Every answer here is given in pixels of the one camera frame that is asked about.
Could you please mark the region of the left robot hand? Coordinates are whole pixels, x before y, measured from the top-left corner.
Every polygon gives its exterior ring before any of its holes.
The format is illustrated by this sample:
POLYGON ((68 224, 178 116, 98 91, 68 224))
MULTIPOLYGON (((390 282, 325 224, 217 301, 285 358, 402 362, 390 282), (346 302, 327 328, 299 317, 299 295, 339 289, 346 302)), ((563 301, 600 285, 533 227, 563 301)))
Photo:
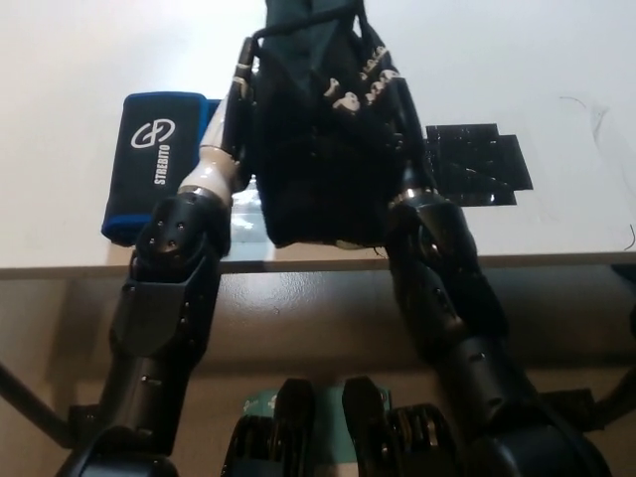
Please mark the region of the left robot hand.
POLYGON ((242 189, 240 155, 248 136, 252 110, 252 67, 256 41, 244 39, 227 95, 213 114, 200 141, 199 162, 182 181, 178 192, 193 193, 233 204, 233 195, 242 189))

